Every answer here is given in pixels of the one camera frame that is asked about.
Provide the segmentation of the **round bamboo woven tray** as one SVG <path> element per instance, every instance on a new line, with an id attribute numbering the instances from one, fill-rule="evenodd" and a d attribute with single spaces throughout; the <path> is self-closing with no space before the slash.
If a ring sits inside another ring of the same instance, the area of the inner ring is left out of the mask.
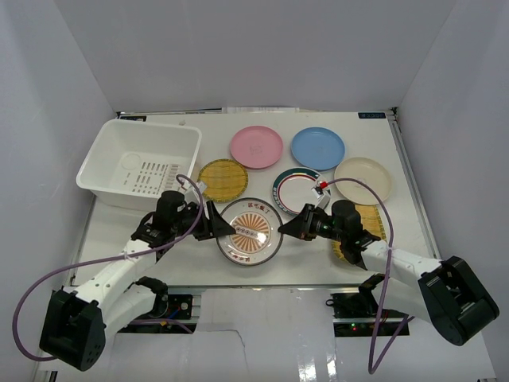
<path id="1" fill-rule="evenodd" d="M 211 201 L 227 203 L 239 198 L 247 189 L 247 170 L 237 161 L 218 159 L 205 165 L 198 181 L 206 185 L 203 195 Z"/>

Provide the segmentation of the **green rimmed white plate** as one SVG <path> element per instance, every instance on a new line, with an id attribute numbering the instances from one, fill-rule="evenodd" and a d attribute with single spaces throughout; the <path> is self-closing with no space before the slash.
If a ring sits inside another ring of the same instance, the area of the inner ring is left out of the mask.
<path id="1" fill-rule="evenodd" d="M 294 167 L 280 173 L 272 185 L 274 203 L 290 216 L 298 215 L 306 204 L 325 209 L 331 200 L 330 188 L 321 189 L 325 178 L 316 170 Z"/>

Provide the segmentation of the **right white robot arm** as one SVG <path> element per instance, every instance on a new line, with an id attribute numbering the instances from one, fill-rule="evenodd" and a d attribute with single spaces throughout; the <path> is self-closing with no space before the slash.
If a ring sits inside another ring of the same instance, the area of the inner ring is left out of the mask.
<path id="1" fill-rule="evenodd" d="M 464 345 L 499 316 L 499 307 L 471 267 L 460 257 L 421 257 L 370 233 L 350 201 L 332 212 L 311 204 L 278 231 L 299 240 L 336 241 L 351 265 L 372 272 L 359 286 L 359 307 L 378 317 L 387 307 L 430 323 L 448 342 Z"/>

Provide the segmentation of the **rectangular bamboo woven tray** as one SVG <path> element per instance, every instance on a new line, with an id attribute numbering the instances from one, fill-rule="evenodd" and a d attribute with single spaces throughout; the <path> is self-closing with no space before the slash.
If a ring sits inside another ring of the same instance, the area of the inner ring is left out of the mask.
<path id="1" fill-rule="evenodd" d="M 375 205 L 355 205 L 356 211 L 360 214 L 363 228 L 381 240 L 387 239 L 385 227 L 379 210 Z M 340 260 L 347 263 L 347 259 L 340 249 L 340 242 L 332 241 L 332 252 Z"/>

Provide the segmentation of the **pink plastic plate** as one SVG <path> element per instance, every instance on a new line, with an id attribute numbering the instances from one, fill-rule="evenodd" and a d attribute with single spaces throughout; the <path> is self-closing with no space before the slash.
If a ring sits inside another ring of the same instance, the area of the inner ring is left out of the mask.
<path id="1" fill-rule="evenodd" d="M 231 156 L 241 165 L 255 170 L 274 165 L 282 156 L 279 133 L 265 126 L 249 126 L 238 131 L 230 141 Z"/>

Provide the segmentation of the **blue plastic plate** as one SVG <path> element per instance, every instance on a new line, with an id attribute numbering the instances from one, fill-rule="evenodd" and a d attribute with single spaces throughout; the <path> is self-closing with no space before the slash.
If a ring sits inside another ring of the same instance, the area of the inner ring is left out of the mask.
<path id="1" fill-rule="evenodd" d="M 305 167 L 326 171 L 338 166 L 346 154 L 342 138 L 324 127 L 307 127 L 294 135 L 291 153 Z"/>

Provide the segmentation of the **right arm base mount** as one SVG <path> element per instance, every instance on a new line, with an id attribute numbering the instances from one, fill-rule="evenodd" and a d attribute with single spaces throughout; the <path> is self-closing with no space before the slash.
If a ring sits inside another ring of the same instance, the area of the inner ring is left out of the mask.
<path id="1" fill-rule="evenodd" d="M 358 287 L 340 289 L 326 300 L 325 305 L 332 309 L 335 337 L 371 337 L 373 334 L 378 303 L 364 289 L 364 286 L 361 291 Z M 397 310 L 384 308 L 378 336 L 394 335 L 403 316 Z"/>

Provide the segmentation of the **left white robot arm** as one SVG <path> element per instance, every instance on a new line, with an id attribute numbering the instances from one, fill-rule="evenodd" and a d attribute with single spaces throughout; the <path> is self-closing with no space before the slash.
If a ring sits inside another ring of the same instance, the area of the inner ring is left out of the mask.
<path id="1" fill-rule="evenodd" d="M 168 308 L 166 283 L 145 275 L 185 234 L 196 240 L 229 236 L 235 229 L 213 202 L 199 205 L 177 191 L 164 192 L 126 243 L 119 260 L 74 290 L 52 293 L 39 346 L 87 371 L 100 358 L 107 339 L 133 320 L 160 318 Z"/>

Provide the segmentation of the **cream plastic plate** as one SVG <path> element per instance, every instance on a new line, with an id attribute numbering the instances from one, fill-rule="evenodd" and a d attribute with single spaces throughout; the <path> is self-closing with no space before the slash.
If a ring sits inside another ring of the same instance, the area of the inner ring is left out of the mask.
<path id="1" fill-rule="evenodd" d="M 341 162 L 335 169 L 334 178 L 353 178 L 362 182 L 385 201 L 392 191 L 390 173 L 377 161 L 356 157 Z M 377 205 L 378 200 L 365 187 L 354 181 L 340 181 L 335 184 L 340 194 L 358 205 Z"/>

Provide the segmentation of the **orange sunburst patterned plate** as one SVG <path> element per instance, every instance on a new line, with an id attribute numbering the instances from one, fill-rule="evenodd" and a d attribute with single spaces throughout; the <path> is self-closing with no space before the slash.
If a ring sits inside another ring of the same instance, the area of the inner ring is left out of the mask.
<path id="1" fill-rule="evenodd" d="M 231 262 L 254 267 L 279 252 L 283 243 L 283 235 L 278 231 L 282 218 L 268 202 L 241 198 L 227 205 L 220 215 L 235 230 L 232 235 L 216 240 L 221 253 Z"/>

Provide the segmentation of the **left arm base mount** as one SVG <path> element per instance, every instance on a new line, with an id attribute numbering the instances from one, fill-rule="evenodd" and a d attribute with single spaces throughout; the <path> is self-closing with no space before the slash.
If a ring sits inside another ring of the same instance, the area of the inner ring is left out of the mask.
<path id="1" fill-rule="evenodd" d="M 193 296 L 191 294 L 168 294 L 155 302 L 147 314 L 120 329 L 120 333 L 139 334 L 192 334 L 196 323 L 192 318 Z"/>

